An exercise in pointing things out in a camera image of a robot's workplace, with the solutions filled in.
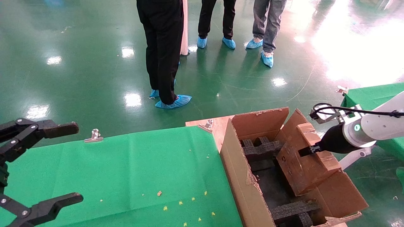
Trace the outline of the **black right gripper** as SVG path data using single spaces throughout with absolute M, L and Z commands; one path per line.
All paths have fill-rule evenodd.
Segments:
M 330 151 L 338 154 L 348 154 L 360 148 L 350 144 L 344 136 L 343 124 L 335 125 L 329 128 L 323 135 L 317 146 L 309 146 L 298 151 L 300 157 L 315 154 L 321 151 Z

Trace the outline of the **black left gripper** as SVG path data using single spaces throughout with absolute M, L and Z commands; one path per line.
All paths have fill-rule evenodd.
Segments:
M 78 132 L 76 122 L 58 125 L 52 120 L 34 122 L 19 118 L 0 125 L 0 139 L 3 143 L 0 148 L 0 192 L 4 193 L 8 186 L 9 172 L 5 162 L 15 161 L 43 138 L 58 138 Z M 69 193 L 41 201 L 29 208 L 7 195 L 1 194 L 0 198 L 1 207 L 16 216 L 8 227 L 35 227 L 53 221 L 62 208 L 84 200 L 79 193 Z

